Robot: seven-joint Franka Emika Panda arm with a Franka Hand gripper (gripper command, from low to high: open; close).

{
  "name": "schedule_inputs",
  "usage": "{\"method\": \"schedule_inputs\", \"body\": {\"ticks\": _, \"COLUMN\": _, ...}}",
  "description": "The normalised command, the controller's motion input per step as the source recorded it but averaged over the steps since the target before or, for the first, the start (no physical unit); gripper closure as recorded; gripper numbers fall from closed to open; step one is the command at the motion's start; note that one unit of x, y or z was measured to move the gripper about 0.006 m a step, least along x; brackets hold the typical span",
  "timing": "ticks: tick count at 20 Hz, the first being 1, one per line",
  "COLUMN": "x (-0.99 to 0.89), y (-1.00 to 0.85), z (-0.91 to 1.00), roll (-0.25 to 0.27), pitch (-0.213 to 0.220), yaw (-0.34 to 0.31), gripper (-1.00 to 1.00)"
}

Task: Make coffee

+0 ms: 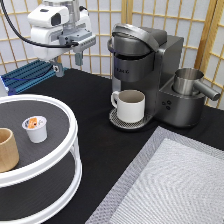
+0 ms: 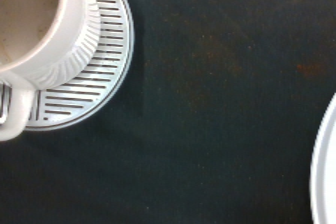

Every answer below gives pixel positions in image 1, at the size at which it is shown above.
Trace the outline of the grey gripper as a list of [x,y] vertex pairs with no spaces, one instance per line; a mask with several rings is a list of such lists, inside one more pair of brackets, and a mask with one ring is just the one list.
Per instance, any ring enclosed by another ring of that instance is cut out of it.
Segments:
[[[71,33],[63,32],[59,36],[59,43],[72,48],[75,52],[75,64],[82,66],[83,51],[96,44],[96,36],[85,28],[79,28]],[[51,64],[56,76],[63,77],[64,70],[62,64],[57,61],[52,61]]]

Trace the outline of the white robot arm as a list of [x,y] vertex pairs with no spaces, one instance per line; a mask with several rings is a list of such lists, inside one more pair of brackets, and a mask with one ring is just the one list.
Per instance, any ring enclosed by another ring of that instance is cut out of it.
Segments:
[[45,44],[33,46],[34,54],[53,66],[57,77],[64,75],[58,57],[72,50],[75,64],[83,65],[83,51],[96,44],[89,12],[79,5],[79,0],[43,0],[28,15],[31,24],[31,40]]

